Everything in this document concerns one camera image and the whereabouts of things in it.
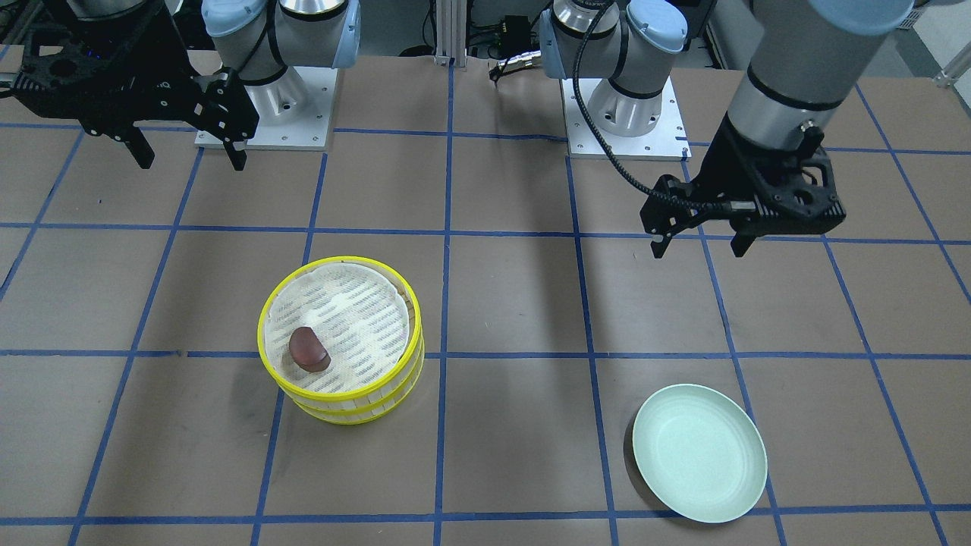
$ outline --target gray floor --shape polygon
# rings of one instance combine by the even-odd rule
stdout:
[[[706,224],[654,260],[640,195],[566,156],[556,83],[485,71],[361,58],[329,154],[242,173],[184,127],[151,127],[141,171],[0,101],[0,544],[971,543],[951,93],[861,82],[827,128],[850,217],[826,238],[738,259]],[[741,76],[676,70],[688,172]],[[412,282],[429,352],[359,427],[304,414],[255,352],[273,286],[346,254]],[[765,440],[770,487],[733,523],[677,517],[626,454],[639,405],[684,382]]]

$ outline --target metal post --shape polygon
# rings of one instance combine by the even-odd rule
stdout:
[[[962,74],[967,72],[968,68],[971,68],[971,43],[964,46],[964,49],[951,59],[948,66],[945,66],[943,70],[937,73],[937,76],[934,76],[934,83],[938,87],[950,87]]]
[[[465,68],[465,24],[468,0],[438,0],[435,3],[435,21],[438,36],[435,41],[435,62],[448,65],[455,60],[455,67]]]

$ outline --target light green plate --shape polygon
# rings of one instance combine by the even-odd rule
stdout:
[[[768,460],[755,424],[738,404],[700,385],[651,395],[634,420],[634,459],[672,510],[718,524],[745,515],[765,489]]]

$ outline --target plate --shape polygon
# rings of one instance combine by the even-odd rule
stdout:
[[[651,395],[634,420],[634,459],[672,510],[718,524],[746,514],[765,489],[768,459],[755,424],[721,392],[672,385]]]

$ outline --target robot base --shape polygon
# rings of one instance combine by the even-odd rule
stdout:
[[[326,151],[334,113],[338,70],[310,66],[294,67],[307,86],[312,103],[302,111],[303,116],[280,125],[257,126],[247,141],[247,150],[307,150]],[[196,135],[199,148],[222,148],[222,142],[207,132]]]
[[[590,96],[599,83],[600,80],[596,78],[580,78],[580,92],[585,103],[589,103]],[[566,134],[570,140],[570,156],[590,159],[606,157],[580,114],[580,107],[573,96],[573,80],[561,81],[560,88],[563,91],[563,116],[566,118]],[[684,157],[691,157],[685,124],[681,120],[681,110],[678,108],[670,78],[664,84],[661,94],[664,97],[664,109],[650,133],[640,137],[619,137],[601,129],[600,133],[619,159],[680,161]]]

